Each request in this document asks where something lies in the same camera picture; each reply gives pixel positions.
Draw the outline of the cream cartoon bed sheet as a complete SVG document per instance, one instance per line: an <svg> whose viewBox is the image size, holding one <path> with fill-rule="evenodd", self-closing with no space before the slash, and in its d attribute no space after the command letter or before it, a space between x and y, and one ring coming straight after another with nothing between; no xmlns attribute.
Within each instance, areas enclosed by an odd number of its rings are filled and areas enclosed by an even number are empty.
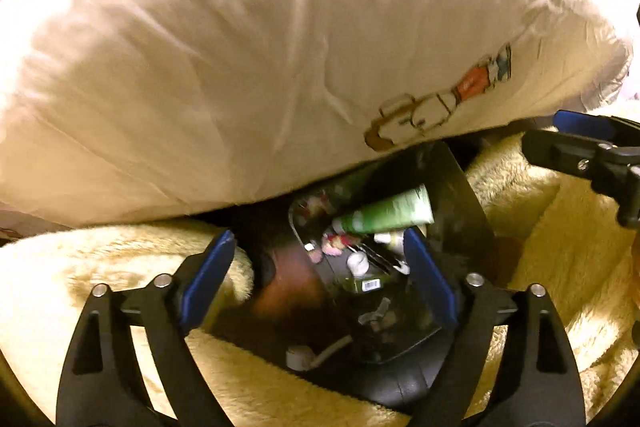
<svg viewBox="0 0 640 427"><path fill-rule="evenodd" d="M82 227L258 202L616 97L639 0L1 0L1 202Z"/></svg>

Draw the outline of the small green glass bottle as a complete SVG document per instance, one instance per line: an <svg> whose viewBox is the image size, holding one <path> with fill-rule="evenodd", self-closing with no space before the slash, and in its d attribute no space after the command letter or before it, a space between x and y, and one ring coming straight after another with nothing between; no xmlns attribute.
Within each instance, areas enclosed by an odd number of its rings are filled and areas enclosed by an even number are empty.
<svg viewBox="0 0 640 427"><path fill-rule="evenodd" d="M345 291L354 295L369 294L380 291L396 282L395 277L388 274L373 274L366 277L347 277L342 283Z"/></svg>

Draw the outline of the colourful chenille scrunchie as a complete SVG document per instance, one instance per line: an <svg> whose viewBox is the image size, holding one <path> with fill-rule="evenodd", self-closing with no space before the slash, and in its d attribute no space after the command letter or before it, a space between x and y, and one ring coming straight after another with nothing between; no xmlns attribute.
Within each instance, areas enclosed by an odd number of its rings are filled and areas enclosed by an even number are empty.
<svg viewBox="0 0 640 427"><path fill-rule="evenodd" d="M355 235L326 233L319 243L306 243L304 249L310 261L318 265L324 257L340 257L345 249L360 242L360 237Z"/></svg>

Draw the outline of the black trash bin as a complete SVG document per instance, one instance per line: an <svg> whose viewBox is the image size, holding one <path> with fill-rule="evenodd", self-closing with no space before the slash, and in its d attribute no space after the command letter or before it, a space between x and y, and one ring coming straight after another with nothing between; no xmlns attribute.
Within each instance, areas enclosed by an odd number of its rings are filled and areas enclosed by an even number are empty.
<svg viewBox="0 0 640 427"><path fill-rule="evenodd" d="M494 245L486 215L454 154L444 142L410 148L391 158L349 171L313 187L293 200L288 223L299 244L319 243L336 217L381 202L424 184L434 213L430 225L375 234L348 234L361 242L345 249L340 257L324 257L318 271L332 307L347 334L352 336L356 355L367 364L395 361L428 338L450 332L436 324L430 309L410 275L404 236L418 228L434 251L454 259L465 272L489 272L489 251ZM345 291L347 277L388 274L396 282L380 291L354 295ZM377 333L361 326L359 315L375 310L390 298L397 322Z"/></svg>

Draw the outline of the yellow fluffy blanket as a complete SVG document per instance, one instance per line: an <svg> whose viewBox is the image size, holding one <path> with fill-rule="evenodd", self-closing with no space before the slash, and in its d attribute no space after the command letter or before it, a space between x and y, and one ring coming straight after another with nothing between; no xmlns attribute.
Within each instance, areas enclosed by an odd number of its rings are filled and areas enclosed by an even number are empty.
<svg viewBox="0 0 640 427"><path fill-rule="evenodd" d="M583 426L639 421L639 322L628 289L638 274L639 230L591 179L532 165L522 135L486 150L463 170L494 245L486 275L497 288L547 289L582 383ZM454 335L436 335L403 357L364 363L351 343L318 369L294 372L292 346L320 353L348 336L326 286L288 223L296 197L222 210L204 221L171 220L44 234L1 251L1 421L58 426L56 399L70 340L91 289L149 284L201 254L219 230L235 239L231 267L186 345L230 418L228 426L413 426ZM174 413L143 329L134 350L153 407ZM494 329L469 415L486 407L506 326Z"/></svg>

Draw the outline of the green squeeze tube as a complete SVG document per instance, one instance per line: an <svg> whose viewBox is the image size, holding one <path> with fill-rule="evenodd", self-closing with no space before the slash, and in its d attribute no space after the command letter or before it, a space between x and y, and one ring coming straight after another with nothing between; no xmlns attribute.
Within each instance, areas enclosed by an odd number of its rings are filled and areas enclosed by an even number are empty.
<svg viewBox="0 0 640 427"><path fill-rule="evenodd" d="M338 234L375 234L430 225L434 213L424 184L388 199L364 206L332 220Z"/></svg>

